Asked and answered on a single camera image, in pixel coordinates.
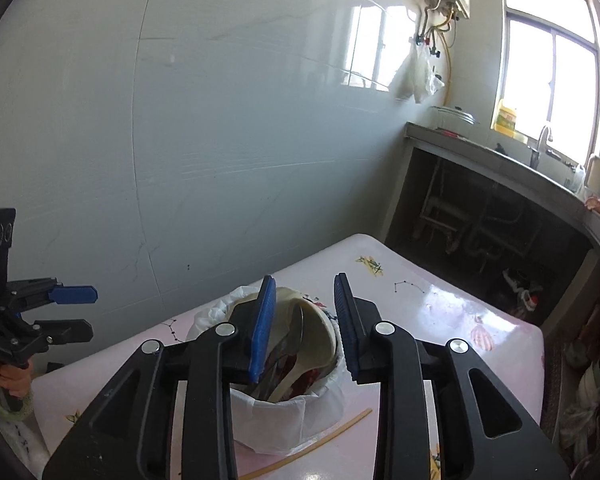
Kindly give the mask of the left forearm white sleeve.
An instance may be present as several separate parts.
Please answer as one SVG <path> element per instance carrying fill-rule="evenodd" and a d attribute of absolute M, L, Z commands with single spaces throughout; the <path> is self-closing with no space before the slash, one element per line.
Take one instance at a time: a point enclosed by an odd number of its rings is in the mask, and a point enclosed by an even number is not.
<path fill-rule="evenodd" d="M 29 392 L 20 402 L 21 408 L 12 411 L 7 405 L 6 394 L 0 389 L 0 431 L 23 466 L 35 479 L 41 479 L 50 453 L 38 430 L 32 393 Z"/>

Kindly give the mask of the person left hand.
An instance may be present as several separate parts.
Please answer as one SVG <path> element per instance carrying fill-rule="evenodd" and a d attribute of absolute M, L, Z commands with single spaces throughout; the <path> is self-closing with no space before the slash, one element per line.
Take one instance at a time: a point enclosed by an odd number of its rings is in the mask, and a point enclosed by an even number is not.
<path fill-rule="evenodd" d="M 32 384 L 33 362 L 29 360 L 25 368 L 10 364 L 0 364 L 0 387 L 18 399 L 25 398 Z"/>

